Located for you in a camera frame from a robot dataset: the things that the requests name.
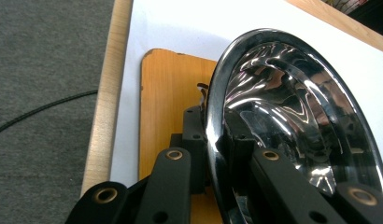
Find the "reflective metal dish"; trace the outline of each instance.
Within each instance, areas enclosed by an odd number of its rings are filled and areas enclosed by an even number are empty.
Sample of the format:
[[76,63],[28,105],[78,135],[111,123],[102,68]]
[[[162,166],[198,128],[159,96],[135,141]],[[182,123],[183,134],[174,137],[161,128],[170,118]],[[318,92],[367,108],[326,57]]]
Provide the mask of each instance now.
[[311,185],[332,194],[336,183],[358,182],[383,193],[374,137],[341,77],[299,38],[260,29],[225,50],[208,93],[208,158],[224,220],[245,221],[218,145],[226,109],[239,113],[258,146],[286,154]]

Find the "black cable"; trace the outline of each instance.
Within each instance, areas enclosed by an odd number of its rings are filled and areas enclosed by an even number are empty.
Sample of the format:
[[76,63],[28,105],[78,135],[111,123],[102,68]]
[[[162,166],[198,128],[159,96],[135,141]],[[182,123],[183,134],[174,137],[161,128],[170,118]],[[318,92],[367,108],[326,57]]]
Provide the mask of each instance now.
[[86,91],[86,92],[83,92],[83,93],[79,93],[79,94],[76,94],[76,95],[73,95],[73,96],[69,96],[69,97],[66,97],[66,98],[63,98],[61,100],[58,100],[58,101],[55,101],[55,102],[52,102],[52,103],[49,103],[47,105],[42,105],[41,107],[37,108],[37,109],[34,109],[34,110],[31,110],[19,117],[16,117],[15,119],[9,121],[9,122],[6,122],[4,125],[0,126],[0,133],[2,131],[4,131],[5,129],[11,127],[12,125],[24,120],[24,119],[27,119],[31,116],[33,116],[34,114],[37,114],[43,110],[46,110],[46,109],[49,109],[50,107],[53,107],[55,105],[60,105],[60,104],[63,104],[63,103],[66,103],[66,102],[69,102],[69,101],[73,101],[73,100],[76,100],[78,98],[81,98],[81,97],[84,97],[84,96],[89,96],[89,95],[94,95],[96,94],[98,91],[95,90],[95,91]]

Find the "white paper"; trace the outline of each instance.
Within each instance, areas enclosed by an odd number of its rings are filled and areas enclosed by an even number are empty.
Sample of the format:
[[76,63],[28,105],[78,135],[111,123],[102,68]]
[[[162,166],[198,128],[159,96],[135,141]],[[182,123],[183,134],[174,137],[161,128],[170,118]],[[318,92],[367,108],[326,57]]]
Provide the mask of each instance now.
[[383,160],[383,52],[281,1],[134,0],[110,179],[137,181],[140,64],[150,49],[217,61],[250,30],[274,28],[316,49],[345,80],[374,133]]

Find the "wooden panel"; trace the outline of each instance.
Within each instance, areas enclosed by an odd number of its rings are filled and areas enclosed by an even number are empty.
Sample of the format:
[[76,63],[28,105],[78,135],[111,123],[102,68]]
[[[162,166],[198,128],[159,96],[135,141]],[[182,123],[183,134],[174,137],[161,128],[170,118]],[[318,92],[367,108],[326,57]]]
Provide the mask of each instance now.
[[[151,173],[171,133],[182,133],[183,111],[198,105],[197,83],[209,84],[216,62],[153,49],[142,61],[139,178]],[[191,223],[221,223],[211,188],[191,197]]]

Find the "black metal bracket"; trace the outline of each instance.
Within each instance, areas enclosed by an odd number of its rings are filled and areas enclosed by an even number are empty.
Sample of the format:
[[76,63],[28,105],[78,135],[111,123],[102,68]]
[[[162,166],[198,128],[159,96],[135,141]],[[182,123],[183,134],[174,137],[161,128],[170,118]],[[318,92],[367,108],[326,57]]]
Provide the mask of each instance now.
[[[66,223],[189,223],[191,194],[206,186],[206,140],[200,106],[184,112],[183,133],[157,157],[150,176],[130,188],[104,182],[89,189]],[[310,185],[279,150],[259,145],[237,113],[224,113],[218,144],[244,219],[253,223],[383,223],[383,195],[337,183],[329,195]]]
[[163,150],[151,175],[130,188],[107,181],[89,189],[66,223],[189,223],[190,173],[187,150]]

